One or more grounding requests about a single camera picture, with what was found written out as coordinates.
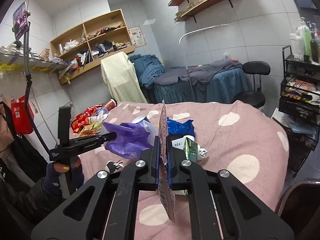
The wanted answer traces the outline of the left hand with glove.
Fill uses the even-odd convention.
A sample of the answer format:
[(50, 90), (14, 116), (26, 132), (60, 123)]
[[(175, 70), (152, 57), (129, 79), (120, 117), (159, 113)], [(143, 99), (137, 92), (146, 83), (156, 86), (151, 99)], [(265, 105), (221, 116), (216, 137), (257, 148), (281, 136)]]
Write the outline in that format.
[(69, 192), (68, 186), (77, 190), (84, 184), (80, 158), (76, 158), (73, 168), (67, 164), (49, 163), (42, 184), (50, 194), (60, 198), (68, 198), (72, 194)]

